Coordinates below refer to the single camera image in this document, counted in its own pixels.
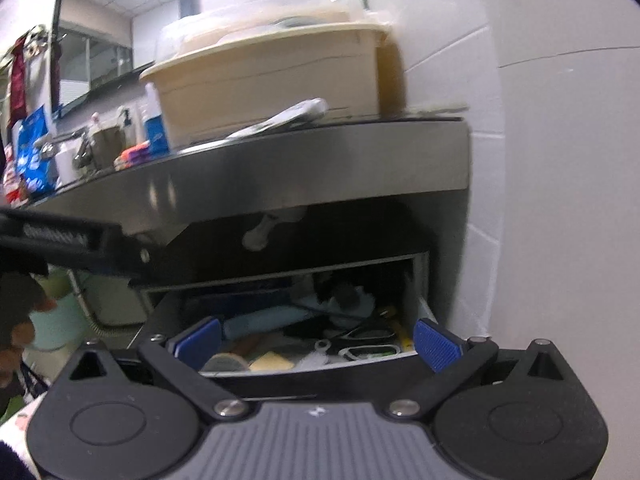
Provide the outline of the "person's left hand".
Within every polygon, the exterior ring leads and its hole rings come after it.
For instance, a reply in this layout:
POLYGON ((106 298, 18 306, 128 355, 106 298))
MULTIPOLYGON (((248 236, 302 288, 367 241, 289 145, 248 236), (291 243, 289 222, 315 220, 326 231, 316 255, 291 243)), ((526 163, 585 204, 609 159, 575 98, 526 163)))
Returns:
POLYGON ((24 350, 36 332, 30 315, 56 308, 40 284, 29 274, 1 275, 1 388, 6 388, 20 368, 24 350))

